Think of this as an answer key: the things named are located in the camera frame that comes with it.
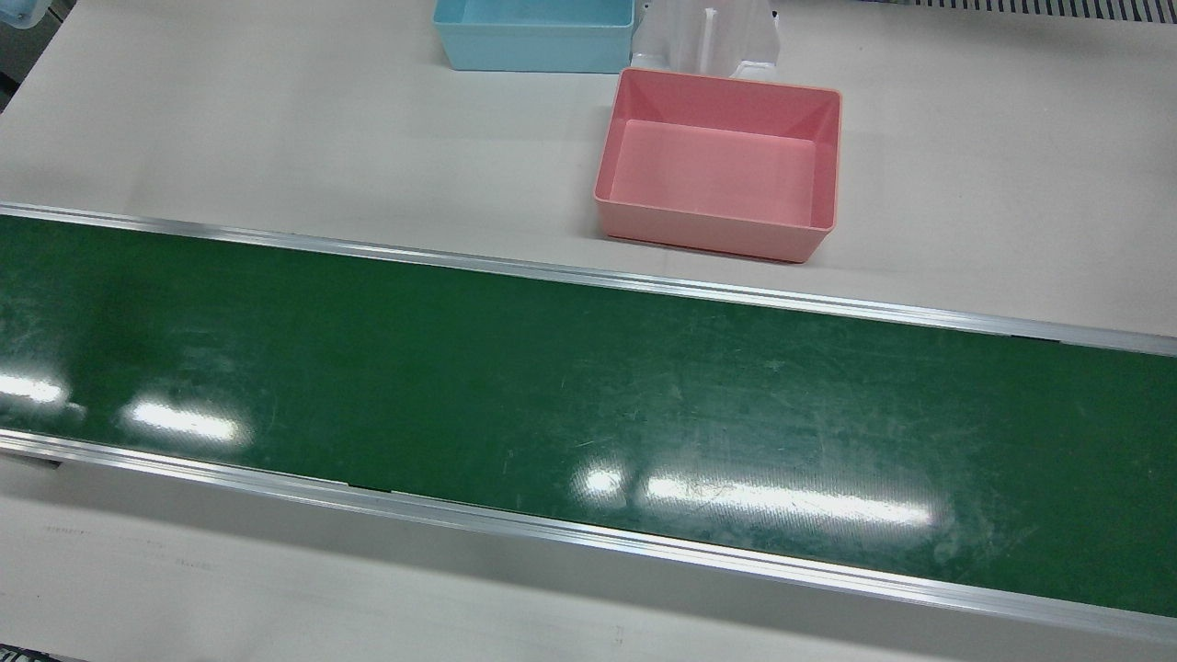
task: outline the white work surface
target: white work surface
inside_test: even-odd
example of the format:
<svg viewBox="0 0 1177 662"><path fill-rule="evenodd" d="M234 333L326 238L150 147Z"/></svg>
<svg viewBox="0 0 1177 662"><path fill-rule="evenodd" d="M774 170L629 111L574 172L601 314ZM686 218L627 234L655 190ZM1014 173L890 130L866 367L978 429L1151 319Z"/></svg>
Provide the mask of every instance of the white work surface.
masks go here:
<svg viewBox="0 0 1177 662"><path fill-rule="evenodd" d="M845 98L805 265L610 240L616 77L453 72L426 0L84 0L0 199L1177 336L1177 29L777 2Z"/></svg>

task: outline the blue bin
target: blue bin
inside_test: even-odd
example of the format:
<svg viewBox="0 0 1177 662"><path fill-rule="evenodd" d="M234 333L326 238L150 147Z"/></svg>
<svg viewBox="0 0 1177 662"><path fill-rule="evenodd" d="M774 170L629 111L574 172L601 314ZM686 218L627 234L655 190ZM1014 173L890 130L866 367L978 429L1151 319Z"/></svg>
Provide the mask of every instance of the blue bin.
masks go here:
<svg viewBox="0 0 1177 662"><path fill-rule="evenodd" d="M455 69L618 73L633 0L438 0L433 25Z"/></svg>

